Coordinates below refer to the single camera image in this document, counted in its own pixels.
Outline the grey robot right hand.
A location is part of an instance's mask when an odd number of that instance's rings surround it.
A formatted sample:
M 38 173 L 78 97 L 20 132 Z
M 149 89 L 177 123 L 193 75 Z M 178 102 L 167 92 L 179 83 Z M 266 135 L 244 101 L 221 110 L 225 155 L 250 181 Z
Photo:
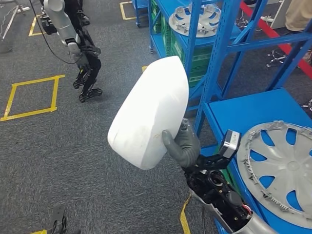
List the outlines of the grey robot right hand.
M 163 130 L 162 139 L 168 153 L 182 168 L 194 166 L 200 154 L 200 142 L 190 121 L 184 118 L 175 138 Z

